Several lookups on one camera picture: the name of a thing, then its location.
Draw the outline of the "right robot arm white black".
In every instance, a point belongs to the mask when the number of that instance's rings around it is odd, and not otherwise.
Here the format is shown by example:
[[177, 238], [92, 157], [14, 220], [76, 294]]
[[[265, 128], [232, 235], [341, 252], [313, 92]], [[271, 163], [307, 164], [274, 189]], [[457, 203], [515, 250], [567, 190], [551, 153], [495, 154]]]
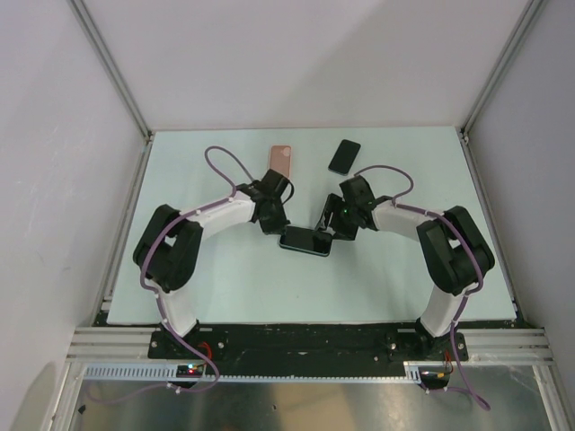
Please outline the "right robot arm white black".
[[455, 336], [469, 297], [482, 289], [484, 276], [495, 265], [490, 246], [464, 207], [438, 213], [388, 196], [377, 198], [362, 176], [345, 180], [340, 188], [340, 196], [332, 193], [326, 199], [315, 229], [343, 241], [353, 241], [359, 229], [369, 229], [420, 245], [433, 289], [414, 332], [396, 346], [437, 359]]

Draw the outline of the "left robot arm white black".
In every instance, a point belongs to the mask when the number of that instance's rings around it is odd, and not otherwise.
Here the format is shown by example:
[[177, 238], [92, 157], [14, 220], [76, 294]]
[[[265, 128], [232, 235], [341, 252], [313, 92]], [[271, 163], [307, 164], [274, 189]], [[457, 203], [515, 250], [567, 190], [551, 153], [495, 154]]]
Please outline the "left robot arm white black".
[[280, 235], [289, 225], [282, 196], [292, 197], [295, 187], [282, 174], [269, 170], [262, 179], [232, 188], [229, 197], [181, 212], [159, 206], [133, 252], [140, 270], [140, 285], [151, 291], [161, 324], [171, 332], [168, 348], [180, 358], [199, 349], [194, 332], [198, 319], [183, 293], [197, 264], [201, 244], [239, 224], [258, 224], [266, 235]]

